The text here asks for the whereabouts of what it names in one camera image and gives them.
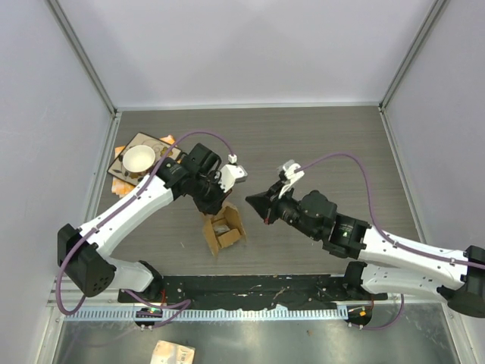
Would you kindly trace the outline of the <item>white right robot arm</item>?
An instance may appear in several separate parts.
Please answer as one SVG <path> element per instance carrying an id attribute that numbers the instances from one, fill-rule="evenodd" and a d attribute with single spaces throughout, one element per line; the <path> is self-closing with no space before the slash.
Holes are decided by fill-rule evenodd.
<path id="1" fill-rule="evenodd" d="M 357 300 L 366 293 L 397 293 L 440 300 L 462 314 L 484 317 L 484 250 L 430 246 L 398 237 L 366 221 L 338 213 L 317 190 L 300 200 L 281 182 L 246 197 L 266 225 L 281 220 L 320 241 L 332 256 L 350 259 L 343 293 Z"/>

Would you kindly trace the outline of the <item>brown cardboard express box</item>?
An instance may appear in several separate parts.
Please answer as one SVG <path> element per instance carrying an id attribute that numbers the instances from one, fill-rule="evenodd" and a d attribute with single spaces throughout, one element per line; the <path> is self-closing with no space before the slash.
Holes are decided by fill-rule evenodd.
<path id="1" fill-rule="evenodd" d="M 230 202 L 224 202 L 216 215 L 203 215 L 202 233 L 214 257 L 217 257 L 221 250 L 240 240 L 246 240 L 246 231 L 239 210 Z"/>

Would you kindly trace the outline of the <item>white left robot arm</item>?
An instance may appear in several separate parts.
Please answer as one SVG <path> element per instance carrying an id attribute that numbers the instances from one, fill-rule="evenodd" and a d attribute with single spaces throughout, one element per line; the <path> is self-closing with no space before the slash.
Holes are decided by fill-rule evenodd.
<path id="1" fill-rule="evenodd" d="M 236 156 L 221 158 L 201 143 L 181 160 L 166 157 L 123 199 L 78 228 L 66 224 L 58 232 L 58 263 L 83 292 L 95 297 L 111 287 L 130 290 L 144 302 L 160 297 L 161 275 L 147 262 L 126 262 L 112 256 L 117 245 L 148 217 L 181 196 L 192 197 L 197 209 L 215 215 L 235 184 L 247 173 Z"/>

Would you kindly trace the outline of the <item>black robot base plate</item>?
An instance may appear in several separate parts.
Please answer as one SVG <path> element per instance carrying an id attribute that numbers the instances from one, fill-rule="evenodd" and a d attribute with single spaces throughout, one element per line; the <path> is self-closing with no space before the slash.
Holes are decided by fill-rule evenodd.
<path id="1" fill-rule="evenodd" d="M 289 310 L 330 309 L 338 302 L 383 301 L 386 293 L 368 293 L 340 275 L 165 275 L 136 295 L 150 303 L 190 309 L 260 311 L 278 305 Z"/>

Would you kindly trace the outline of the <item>clear box contents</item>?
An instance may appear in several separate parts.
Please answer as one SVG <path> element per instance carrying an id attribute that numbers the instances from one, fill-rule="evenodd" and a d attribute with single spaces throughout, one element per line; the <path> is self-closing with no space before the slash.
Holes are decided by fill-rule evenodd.
<path id="1" fill-rule="evenodd" d="M 225 224 L 221 224 L 221 225 L 214 225 L 213 230 L 216 235 L 222 235 L 230 231 L 230 228 Z"/>

